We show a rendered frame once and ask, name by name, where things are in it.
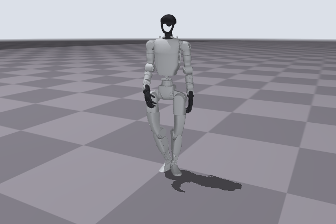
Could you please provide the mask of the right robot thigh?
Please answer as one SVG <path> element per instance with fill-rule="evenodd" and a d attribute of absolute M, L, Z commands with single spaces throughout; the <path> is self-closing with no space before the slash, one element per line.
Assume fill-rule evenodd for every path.
<path fill-rule="evenodd" d="M 159 112 L 159 105 L 158 105 L 158 102 L 160 99 L 158 96 L 158 92 L 159 92 L 158 90 L 154 90 L 150 92 L 153 96 L 155 96 L 155 98 L 151 97 L 152 101 L 157 104 L 152 103 L 153 105 L 156 105 L 154 108 L 149 108 L 146 105 L 146 111 L 147 111 L 146 114 L 147 114 L 148 122 L 149 122 L 149 125 L 150 125 L 150 128 L 153 134 L 155 134 L 159 138 L 162 138 L 162 137 L 165 137 L 166 129 L 160 126 L 160 112 Z"/>

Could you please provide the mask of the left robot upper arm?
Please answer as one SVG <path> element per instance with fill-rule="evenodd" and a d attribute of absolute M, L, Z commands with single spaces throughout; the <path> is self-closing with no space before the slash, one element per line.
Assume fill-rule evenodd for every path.
<path fill-rule="evenodd" d="M 192 66 L 191 66 L 191 45 L 187 41 L 179 41 L 180 49 L 183 51 L 183 61 L 184 67 L 183 72 L 184 74 L 191 74 L 192 73 Z"/>

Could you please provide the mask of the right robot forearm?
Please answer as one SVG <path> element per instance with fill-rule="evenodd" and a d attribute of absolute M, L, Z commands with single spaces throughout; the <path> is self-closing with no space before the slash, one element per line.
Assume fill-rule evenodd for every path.
<path fill-rule="evenodd" d="M 150 86 L 151 83 L 151 78 L 152 78 L 152 73 L 149 71 L 144 71 L 144 79 L 143 79 L 143 87 L 142 91 L 145 90 L 145 85 L 148 84 Z"/>

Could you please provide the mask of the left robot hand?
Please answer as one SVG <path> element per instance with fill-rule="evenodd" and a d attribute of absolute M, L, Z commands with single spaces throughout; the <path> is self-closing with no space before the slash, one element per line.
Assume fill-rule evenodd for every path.
<path fill-rule="evenodd" d="M 191 112 L 193 105 L 193 97 L 194 97 L 193 91 L 189 91 L 187 97 L 188 97 L 188 107 L 186 108 L 186 113 L 189 113 Z"/>

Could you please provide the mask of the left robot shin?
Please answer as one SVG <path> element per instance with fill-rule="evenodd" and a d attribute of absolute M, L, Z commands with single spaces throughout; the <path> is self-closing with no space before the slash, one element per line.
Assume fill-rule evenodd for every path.
<path fill-rule="evenodd" d="M 172 152 L 172 160 L 171 165 L 173 166 L 177 164 L 178 155 L 181 151 L 182 145 L 182 136 L 178 135 L 176 139 L 171 138 L 171 152 Z"/>

